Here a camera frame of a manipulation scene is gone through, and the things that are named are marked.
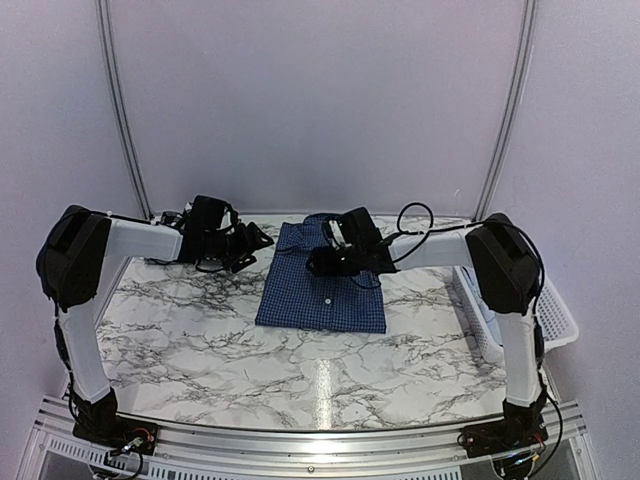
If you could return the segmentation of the blue checked long sleeve shirt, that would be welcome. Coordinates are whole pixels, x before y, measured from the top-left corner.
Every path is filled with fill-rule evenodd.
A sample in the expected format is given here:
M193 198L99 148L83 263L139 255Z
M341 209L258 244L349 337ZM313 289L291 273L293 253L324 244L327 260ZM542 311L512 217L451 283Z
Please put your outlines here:
M321 231L333 214L312 214L281 225L255 318L258 326L384 334L387 329L378 278L317 277L306 267L316 247L328 244Z

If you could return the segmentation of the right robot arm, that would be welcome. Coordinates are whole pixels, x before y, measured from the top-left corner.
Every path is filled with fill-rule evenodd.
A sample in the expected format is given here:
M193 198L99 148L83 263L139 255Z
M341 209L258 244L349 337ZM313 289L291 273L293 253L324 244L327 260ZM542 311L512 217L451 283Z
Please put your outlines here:
M498 323L506 366L506 397L495 438L515 448L529 437L547 397L540 370L543 340L536 325L544 286L543 262L528 235L503 213L466 225L383 236L359 207L321 225L324 245L311 250L307 270L316 277L363 272L396 274L416 268L466 267Z

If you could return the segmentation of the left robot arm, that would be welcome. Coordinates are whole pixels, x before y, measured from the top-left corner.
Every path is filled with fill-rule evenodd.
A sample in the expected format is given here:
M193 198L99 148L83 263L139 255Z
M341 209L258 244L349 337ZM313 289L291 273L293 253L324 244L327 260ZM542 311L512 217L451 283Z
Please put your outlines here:
M110 258L141 258L160 264L237 273L256 261L273 239L243 222L226 201L196 197L181 212L153 220L69 206L56 221L36 258L44 295L54 305L59 355L69 373L77 421L106 445L125 438L118 401L105 374L96 336L95 300Z

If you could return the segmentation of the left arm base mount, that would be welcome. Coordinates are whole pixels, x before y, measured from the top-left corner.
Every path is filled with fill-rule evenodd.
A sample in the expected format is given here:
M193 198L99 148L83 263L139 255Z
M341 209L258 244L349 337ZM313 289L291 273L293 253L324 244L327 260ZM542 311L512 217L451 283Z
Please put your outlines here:
M159 426L120 416L113 389L94 403L73 392L69 410L74 418L73 435L76 438L111 447L118 453L125 452L127 445L134 453L143 455L151 455L155 451Z

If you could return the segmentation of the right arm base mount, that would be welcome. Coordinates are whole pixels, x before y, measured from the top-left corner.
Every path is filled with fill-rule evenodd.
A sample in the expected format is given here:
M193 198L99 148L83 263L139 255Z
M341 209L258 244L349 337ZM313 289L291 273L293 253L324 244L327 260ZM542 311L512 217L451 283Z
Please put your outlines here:
M503 417L462 428L457 443L469 458L505 453L532 445L542 445L548 432L542 416L548 395L542 392L536 401L520 406L505 399Z

